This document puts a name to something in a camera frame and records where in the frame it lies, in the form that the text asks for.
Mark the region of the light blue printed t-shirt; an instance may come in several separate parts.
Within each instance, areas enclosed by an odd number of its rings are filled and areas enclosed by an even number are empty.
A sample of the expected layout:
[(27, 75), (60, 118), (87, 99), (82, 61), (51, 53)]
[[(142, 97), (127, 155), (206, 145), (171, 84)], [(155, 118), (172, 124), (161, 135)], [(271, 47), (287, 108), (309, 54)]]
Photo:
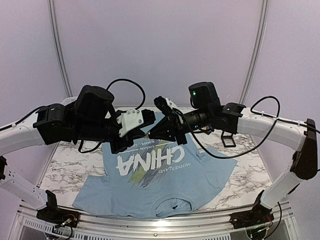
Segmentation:
[(92, 215), (139, 219), (188, 214), (213, 200), (225, 187), (237, 161), (212, 148), (140, 138), (113, 154), (102, 144), (105, 174), (87, 177), (72, 206)]

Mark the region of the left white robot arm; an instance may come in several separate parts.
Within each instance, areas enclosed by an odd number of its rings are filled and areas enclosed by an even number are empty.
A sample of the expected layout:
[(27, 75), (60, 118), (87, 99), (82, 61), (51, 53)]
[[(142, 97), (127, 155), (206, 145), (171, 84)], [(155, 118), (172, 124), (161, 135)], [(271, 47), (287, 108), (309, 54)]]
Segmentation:
[(140, 127), (147, 123), (147, 112), (138, 106), (126, 112), (116, 111), (114, 95), (106, 88), (85, 85), (77, 99), (69, 104), (54, 103), (32, 110), (22, 119), (0, 129), (0, 187), (39, 213), (58, 223), (63, 211), (54, 193), (43, 190), (9, 168), (5, 155), (20, 149), (58, 142), (108, 142), (112, 153), (119, 153), (143, 137)]

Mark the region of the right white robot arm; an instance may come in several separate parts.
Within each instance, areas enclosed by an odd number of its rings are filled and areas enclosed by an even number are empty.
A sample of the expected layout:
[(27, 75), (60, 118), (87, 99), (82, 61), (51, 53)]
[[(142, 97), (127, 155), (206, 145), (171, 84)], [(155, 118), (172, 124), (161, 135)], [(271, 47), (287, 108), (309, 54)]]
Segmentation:
[(292, 164), (256, 199), (247, 219), (258, 224), (278, 201), (293, 192), (300, 183), (318, 173), (317, 129), (314, 120), (294, 121), (255, 111), (238, 103), (221, 105), (212, 82), (198, 82), (188, 88), (194, 110), (188, 113), (170, 105), (163, 97), (154, 99), (164, 118), (149, 130), (149, 139), (186, 144), (186, 134), (209, 127), (230, 134), (251, 135), (292, 148)]

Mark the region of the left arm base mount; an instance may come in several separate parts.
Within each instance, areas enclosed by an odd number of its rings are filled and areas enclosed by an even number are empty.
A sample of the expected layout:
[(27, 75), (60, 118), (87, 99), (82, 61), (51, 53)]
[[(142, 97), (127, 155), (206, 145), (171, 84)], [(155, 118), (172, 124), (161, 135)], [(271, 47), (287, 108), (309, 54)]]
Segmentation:
[(80, 216), (79, 212), (58, 207), (57, 198), (53, 192), (46, 190), (45, 194), (47, 197), (45, 207), (37, 210), (36, 218), (56, 224), (58, 228), (66, 225), (76, 228)]

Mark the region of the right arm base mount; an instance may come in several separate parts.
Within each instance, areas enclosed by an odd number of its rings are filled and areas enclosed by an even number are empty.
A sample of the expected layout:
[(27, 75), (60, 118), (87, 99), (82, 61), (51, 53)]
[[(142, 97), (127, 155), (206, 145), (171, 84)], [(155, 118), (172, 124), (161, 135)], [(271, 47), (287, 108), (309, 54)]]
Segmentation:
[(263, 192), (264, 190), (262, 190), (258, 194), (252, 209), (235, 212), (230, 215), (229, 222), (233, 225), (234, 229), (260, 225), (271, 222), (275, 219), (272, 213), (272, 209), (266, 208), (261, 204), (261, 197)]

